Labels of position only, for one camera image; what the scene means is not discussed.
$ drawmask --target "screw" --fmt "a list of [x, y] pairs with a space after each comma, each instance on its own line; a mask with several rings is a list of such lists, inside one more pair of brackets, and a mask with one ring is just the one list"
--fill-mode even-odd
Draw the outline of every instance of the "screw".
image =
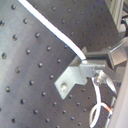
[[66, 113], [66, 110], [63, 110], [63, 114], [65, 114]]
[[76, 3], [76, 0], [73, 0], [74, 3]]
[[27, 54], [27, 55], [30, 54], [30, 50], [29, 50], [29, 49], [26, 50], [26, 54]]
[[64, 48], [66, 49], [68, 47], [68, 45], [65, 45]]
[[42, 96], [44, 97], [45, 95], [46, 95], [46, 93], [45, 93], [45, 92], [43, 92], [43, 93], [42, 93]]
[[64, 24], [64, 23], [65, 23], [65, 20], [63, 19], [63, 20], [62, 20], [62, 24]]
[[12, 39], [13, 39], [14, 41], [16, 41], [16, 40], [17, 40], [17, 36], [16, 36], [16, 35], [13, 35]]
[[76, 105], [77, 105], [77, 106], [80, 106], [80, 103], [77, 103]]
[[85, 92], [85, 89], [82, 89], [82, 92]]
[[20, 73], [20, 68], [17, 67], [17, 68], [15, 69], [15, 72], [16, 72], [16, 73]]
[[74, 117], [71, 117], [71, 120], [74, 120]]
[[71, 9], [69, 8], [69, 9], [68, 9], [68, 13], [70, 13], [70, 12], [71, 12]]
[[12, 119], [12, 123], [15, 123], [15, 122], [16, 122], [16, 119], [15, 119], [15, 118], [13, 118], [13, 119]]
[[25, 103], [25, 100], [24, 99], [21, 99], [20, 102], [21, 102], [21, 104], [24, 104]]
[[27, 19], [24, 19], [23, 22], [24, 22], [24, 24], [27, 24], [28, 23], [28, 20]]
[[91, 96], [88, 96], [88, 99], [91, 99]]
[[7, 58], [7, 55], [5, 53], [2, 54], [2, 58], [3, 59], [6, 59]]
[[55, 7], [55, 6], [54, 6], [54, 7], [52, 7], [52, 10], [53, 10], [53, 11], [55, 11], [55, 10], [56, 10], [56, 7]]
[[46, 122], [48, 123], [50, 120], [49, 119], [46, 119]]
[[41, 67], [42, 67], [42, 65], [43, 65], [42, 63], [38, 63], [38, 67], [39, 67], [39, 68], [41, 68]]
[[78, 126], [80, 126], [81, 125], [81, 123], [78, 123]]
[[62, 84], [60, 88], [61, 88], [62, 92], [66, 92], [67, 91], [67, 85], [66, 84]]
[[73, 34], [74, 34], [73, 32], [70, 33], [71, 36], [73, 36]]
[[10, 87], [6, 87], [6, 92], [10, 92]]
[[35, 114], [35, 115], [38, 114], [38, 110], [34, 110], [34, 114]]
[[54, 76], [53, 75], [50, 75], [49, 78], [52, 80], [54, 78]]
[[71, 99], [72, 98], [72, 95], [69, 95], [69, 99]]
[[13, 4], [13, 5], [11, 6], [11, 8], [12, 8], [12, 10], [15, 10], [15, 9], [16, 9], [16, 5]]
[[50, 51], [50, 50], [51, 50], [51, 47], [48, 46], [48, 47], [47, 47], [47, 51]]
[[97, 86], [100, 86], [105, 78], [106, 78], [106, 75], [103, 72], [100, 72], [95, 75], [94, 83]]
[[76, 21], [76, 25], [78, 25], [78, 23], [79, 23], [79, 21], [77, 20], [77, 21]]
[[57, 60], [57, 63], [60, 63], [60, 62], [61, 62], [61, 59], [58, 59], [58, 60]]
[[31, 81], [29, 81], [29, 85], [33, 85], [34, 84], [34, 81], [33, 80], [31, 80]]
[[37, 33], [35, 34], [35, 37], [36, 37], [36, 38], [39, 38], [39, 36], [40, 36], [40, 33], [37, 32]]
[[4, 24], [5, 24], [4, 20], [1, 20], [1, 21], [0, 21], [0, 25], [1, 25], [1, 26], [4, 26]]
[[86, 112], [86, 109], [84, 109], [83, 112]]
[[81, 14], [81, 15], [83, 15], [83, 12], [82, 12], [82, 11], [80, 11], [80, 14]]
[[57, 105], [57, 103], [56, 103], [56, 102], [54, 102], [54, 103], [53, 103], [53, 106], [56, 106], [56, 105]]

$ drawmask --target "metal plate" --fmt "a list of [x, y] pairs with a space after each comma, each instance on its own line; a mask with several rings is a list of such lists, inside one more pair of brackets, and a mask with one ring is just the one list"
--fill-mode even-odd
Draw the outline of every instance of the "metal plate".
[[[80, 48], [100, 50], [119, 40], [102, 0], [28, 1]], [[96, 102], [91, 82], [76, 85], [64, 101], [54, 86], [75, 54], [17, 0], [1, 0], [0, 12], [0, 127], [88, 128]], [[110, 105], [113, 93], [104, 85], [101, 93]], [[108, 113], [101, 113], [96, 128], [105, 125]]]

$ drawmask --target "gray metal surface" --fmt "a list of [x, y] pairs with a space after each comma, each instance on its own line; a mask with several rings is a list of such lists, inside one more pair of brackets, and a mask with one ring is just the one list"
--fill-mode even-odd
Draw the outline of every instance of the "gray metal surface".
[[[119, 41], [102, 0], [28, 0], [80, 48], [101, 50]], [[88, 128], [96, 98], [91, 81], [61, 100], [54, 82], [75, 54], [17, 0], [0, 1], [0, 128]], [[101, 86], [102, 101], [113, 93]], [[105, 125], [102, 113], [96, 128]]]

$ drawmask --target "white wire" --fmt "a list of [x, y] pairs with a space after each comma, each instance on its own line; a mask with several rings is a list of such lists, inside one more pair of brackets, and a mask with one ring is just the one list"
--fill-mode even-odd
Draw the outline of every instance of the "white wire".
[[93, 85], [94, 85], [94, 89], [95, 89], [95, 93], [96, 93], [96, 100], [97, 100], [97, 109], [96, 109], [96, 114], [94, 116], [94, 119], [93, 121], [90, 120], [90, 128], [93, 128], [98, 119], [99, 119], [99, 116], [100, 116], [100, 111], [101, 111], [101, 94], [100, 94], [100, 89], [99, 89], [99, 86], [97, 86], [95, 83], [94, 83], [94, 78], [92, 78], [92, 82], [93, 82]]
[[[100, 105], [103, 106], [104, 108], [107, 107], [107, 105], [105, 103], [103, 103], [103, 102], [101, 102]], [[89, 117], [89, 123], [90, 124], [92, 123], [93, 113], [95, 112], [96, 109], [97, 109], [97, 104], [90, 111], [90, 117]]]
[[18, 0], [34, 17], [36, 17], [47, 29], [49, 29], [54, 35], [56, 35], [61, 41], [68, 45], [81, 60], [85, 60], [84, 53], [80, 50], [75, 43], [69, 39], [64, 33], [50, 23], [41, 13], [39, 13], [29, 2], [26, 0]]

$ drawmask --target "metal bracket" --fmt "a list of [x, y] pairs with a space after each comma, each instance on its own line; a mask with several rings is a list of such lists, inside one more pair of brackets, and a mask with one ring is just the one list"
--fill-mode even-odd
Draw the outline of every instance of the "metal bracket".
[[65, 99], [75, 84], [85, 85], [87, 83], [86, 77], [79, 69], [81, 60], [78, 57], [71, 62], [62, 75], [55, 81], [55, 86], [62, 99]]

